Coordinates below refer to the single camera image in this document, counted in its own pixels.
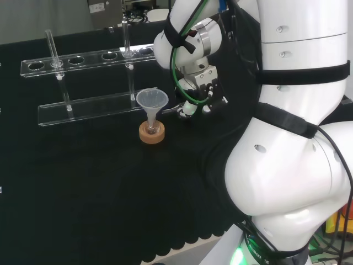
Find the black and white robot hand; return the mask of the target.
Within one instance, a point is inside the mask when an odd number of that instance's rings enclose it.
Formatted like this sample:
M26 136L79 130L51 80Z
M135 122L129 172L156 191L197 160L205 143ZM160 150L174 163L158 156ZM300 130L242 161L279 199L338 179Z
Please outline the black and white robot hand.
M207 63L184 66L181 73L183 77L178 83L180 94L185 97L185 102L177 110L181 118L191 118L198 110L211 114L228 104L215 66Z

